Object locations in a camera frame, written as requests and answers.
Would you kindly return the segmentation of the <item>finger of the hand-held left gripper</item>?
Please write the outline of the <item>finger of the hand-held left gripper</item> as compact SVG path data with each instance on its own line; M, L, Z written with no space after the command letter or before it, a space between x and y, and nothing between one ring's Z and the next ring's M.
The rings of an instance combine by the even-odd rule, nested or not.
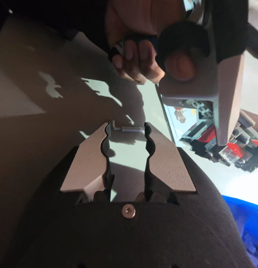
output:
M218 65L214 123L219 146L224 146L229 142L239 118L243 72L244 53L224 59Z

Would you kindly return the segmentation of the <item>person's left forearm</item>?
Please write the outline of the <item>person's left forearm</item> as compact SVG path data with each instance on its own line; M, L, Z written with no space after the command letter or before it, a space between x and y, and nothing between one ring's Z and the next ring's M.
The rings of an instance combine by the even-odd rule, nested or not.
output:
M94 44L107 45L105 14L108 1L9 0L3 1L19 15L44 22L62 34L82 32Z

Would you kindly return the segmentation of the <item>blue plastic bin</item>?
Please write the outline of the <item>blue plastic bin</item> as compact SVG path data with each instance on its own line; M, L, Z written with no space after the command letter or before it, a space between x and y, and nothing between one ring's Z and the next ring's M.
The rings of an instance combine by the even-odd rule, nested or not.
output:
M231 210L246 252L258 268L258 205L228 196L222 196Z

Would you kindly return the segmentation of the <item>person's left hand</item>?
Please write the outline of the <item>person's left hand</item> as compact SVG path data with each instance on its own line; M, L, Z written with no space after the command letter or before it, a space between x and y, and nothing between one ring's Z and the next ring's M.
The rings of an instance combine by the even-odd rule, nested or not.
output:
M105 34L112 49L123 38L139 33L157 35L169 25L181 22L185 17L181 0L113 0L108 1L105 14ZM123 55L117 54L112 63L118 75L128 81L144 84L147 80L158 84L165 72L155 61L156 51L149 40L136 44L124 43ZM188 52L173 52L164 62L165 70L178 81L189 81L196 76L196 66Z

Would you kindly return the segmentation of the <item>light blue instruction booklet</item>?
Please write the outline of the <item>light blue instruction booklet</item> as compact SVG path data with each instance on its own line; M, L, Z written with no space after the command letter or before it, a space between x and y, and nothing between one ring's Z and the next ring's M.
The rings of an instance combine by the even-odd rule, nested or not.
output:
M196 109L185 108L181 111L172 106L167 106L162 102L162 95L159 93L158 85L155 85L159 101L162 106L164 117L168 126L171 140L177 147L185 147L181 142L182 135L188 131L198 120L199 115Z

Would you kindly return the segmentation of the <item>toy brick truck model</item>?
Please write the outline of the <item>toy brick truck model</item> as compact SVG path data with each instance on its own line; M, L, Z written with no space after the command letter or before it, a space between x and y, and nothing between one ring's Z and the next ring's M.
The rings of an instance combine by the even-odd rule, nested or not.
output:
M245 172L253 172L258 168L258 132L254 129L255 121L244 111L240 110L239 118L226 145L218 145L214 115L211 105L205 101L182 99L185 105L195 108L199 119L181 137L180 141L190 146L196 155L222 163L234 165Z

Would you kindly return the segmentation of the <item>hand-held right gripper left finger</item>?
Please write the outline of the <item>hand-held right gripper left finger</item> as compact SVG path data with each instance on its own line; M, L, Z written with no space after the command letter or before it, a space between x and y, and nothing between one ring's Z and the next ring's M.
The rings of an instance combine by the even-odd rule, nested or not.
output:
M107 152L110 149L110 122L105 122L78 147L72 164L60 187L62 193L82 192L92 201L96 192L103 192L111 200L114 176Z

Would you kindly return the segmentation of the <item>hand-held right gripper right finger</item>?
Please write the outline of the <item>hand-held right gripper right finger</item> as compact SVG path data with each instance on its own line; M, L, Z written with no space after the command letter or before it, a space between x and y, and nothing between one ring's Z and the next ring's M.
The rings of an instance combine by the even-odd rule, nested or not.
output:
M177 146L150 122L144 123L144 132L149 154L144 172L145 200L158 195L167 202L174 199L174 193L196 193Z

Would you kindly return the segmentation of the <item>grey toy exhaust pipe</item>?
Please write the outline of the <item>grey toy exhaust pipe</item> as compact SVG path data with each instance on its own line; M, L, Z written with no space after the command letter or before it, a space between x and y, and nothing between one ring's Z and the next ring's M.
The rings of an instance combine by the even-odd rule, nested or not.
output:
M114 120L111 121L111 129L114 130L114 131L130 132L130 133L140 133L140 132L142 132L142 128L137 127L137 126L116 127Z

